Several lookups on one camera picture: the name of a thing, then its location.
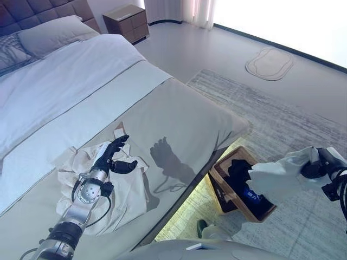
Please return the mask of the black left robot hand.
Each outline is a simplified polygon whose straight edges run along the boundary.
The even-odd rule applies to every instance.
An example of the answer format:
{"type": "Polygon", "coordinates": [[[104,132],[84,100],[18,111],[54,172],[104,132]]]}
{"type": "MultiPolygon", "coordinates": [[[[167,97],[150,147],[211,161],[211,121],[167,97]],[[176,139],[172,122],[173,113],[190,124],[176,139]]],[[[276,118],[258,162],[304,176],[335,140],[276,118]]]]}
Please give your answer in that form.
{"type": "Polygon", "coordinates": [[[134,160],[133,162],[125,161],[113,161],[112,157],[114,153],[120,152],[121,148],[124,147],[125,142],[128,140],[129,135],[125,134],[121,137],[116,138],[106,147],[104,153],[96,160],[94,165],[91,167],[90,172],[92,171],[104,171],[106,175],[109,174],[109,171],[112,171],[117,174],[128,174],[132,172],[138,162],[134,160]]]}

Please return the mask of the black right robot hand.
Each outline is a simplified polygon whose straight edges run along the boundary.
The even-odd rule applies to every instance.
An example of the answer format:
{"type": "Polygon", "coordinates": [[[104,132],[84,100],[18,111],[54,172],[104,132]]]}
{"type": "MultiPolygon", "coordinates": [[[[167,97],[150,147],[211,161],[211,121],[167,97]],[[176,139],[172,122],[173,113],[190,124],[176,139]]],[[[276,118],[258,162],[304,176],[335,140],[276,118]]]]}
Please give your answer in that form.
{"type": "Polygon", "coordinates": [[[346,168],[346,160],[333,147],[312,148],[309,161],[301,169],[307,179],[321,178],[328,175],[331,180],[338,171],[346,168]]]}

